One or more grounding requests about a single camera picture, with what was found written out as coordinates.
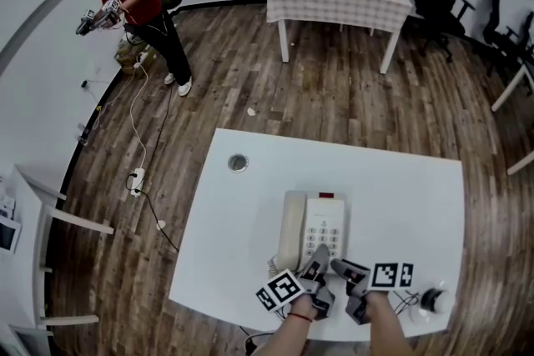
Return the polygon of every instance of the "person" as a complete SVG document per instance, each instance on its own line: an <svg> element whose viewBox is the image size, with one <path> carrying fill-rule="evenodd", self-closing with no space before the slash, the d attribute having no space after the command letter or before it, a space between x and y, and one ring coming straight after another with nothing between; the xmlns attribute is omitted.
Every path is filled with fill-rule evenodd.
<svg viewBox="0 0 534 356"><path fill-rule="evenodd" d="M373 356L412 356L412 348L402 332L401 322L391 307L387 293L370 292L367 313L370 320L370 348ZM308 338L317 311L309 295L295 300L285 321L271 340L254 356L299 356Z"/></svg>
<svg viewBox="0 0 534 356"><path fill-rule="evenodd" d="M120 0L120 2L121 9L126 14L128 23L134 28L135 34L165 58L169 68L165 84L170 85L176 81L179 95L181 97L187 95L192 84L189 63L173 21L163 8L162 0Z"/></svg>

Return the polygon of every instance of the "white telephone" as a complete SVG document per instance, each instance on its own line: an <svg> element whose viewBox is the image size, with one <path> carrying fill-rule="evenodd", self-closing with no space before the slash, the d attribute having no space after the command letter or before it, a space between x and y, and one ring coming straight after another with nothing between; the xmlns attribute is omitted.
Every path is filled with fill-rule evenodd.
<svg viewBox="0 0 534 356"><path fill-rule="evenodd" d="M280 243L270 274L288 268L300 271L321 243L330 258L343 258L346 246L345 197L338 193L285 193ZM327 273L334 273L329 266Z"/></svg>

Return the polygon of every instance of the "office chair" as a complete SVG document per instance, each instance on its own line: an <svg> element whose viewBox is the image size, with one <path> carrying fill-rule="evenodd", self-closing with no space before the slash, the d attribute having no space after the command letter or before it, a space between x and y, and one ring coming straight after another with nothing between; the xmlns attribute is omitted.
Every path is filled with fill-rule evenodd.
<svg viewBox="0 0 534 356"><path fill-rule="evenodd" d="M442 33L449 33L455 36L463 35L466 30L461 25L460 20L468 8L473 11L475 8L467 0L464 3L460 13L455 17L451 10L456 0L415 0L416 12L422 15L426 21L427 38L425 46L420 49L419 54L424 57L429 43L434 40L447 53L447 62L452 62L452 54L447 45L449 39Z"/></svg>
<svg viewBox="0 0 534 356"><path fill-rule="evenodd" d="M507 83L508 77L506 69L516 73L521 66L521 57L532 56L534 45L530 44L530 28L534 12L530 12L522 25L522 36L519 36L511 28L506 26L506 34L499 33L496 29L501 21L500 15L501 0L491 0L490 21L484 28L482 35L485 42L493 49L491 52L491 65L487 69L487 77L491 76L493 67L497 68L502 80ZM518 43L514 43L511 37L514 36Z"/></svg>

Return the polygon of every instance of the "red bracelet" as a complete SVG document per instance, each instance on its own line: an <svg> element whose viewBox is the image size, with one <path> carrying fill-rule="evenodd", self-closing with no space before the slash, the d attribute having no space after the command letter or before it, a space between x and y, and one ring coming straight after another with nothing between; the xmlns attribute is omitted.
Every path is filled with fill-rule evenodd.
<svg viewBox="0 0 534 356"><path fill-rule="evenodd" d="M297 314L297 313L290 313L291 316L296 316L297 318L301 318L301 319L304 319L304 320L307 320L308 322L312 323L313 320L306 317L306 316L303 316L302 314Z"/></svg>

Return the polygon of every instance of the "black pants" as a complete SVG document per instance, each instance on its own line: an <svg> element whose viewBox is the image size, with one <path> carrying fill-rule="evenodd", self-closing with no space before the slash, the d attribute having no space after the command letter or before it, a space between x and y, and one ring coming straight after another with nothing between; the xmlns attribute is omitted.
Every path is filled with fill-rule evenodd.
<svg viewBox="0 0 534 356"><path fill-rule="evenodd" d="M169 71L178 85L186 84L191 78L191 70L182 43L174 28L173 20L163 10L156 18L140 26L132 26L135 35L154 47L167 61Z"/></svg>

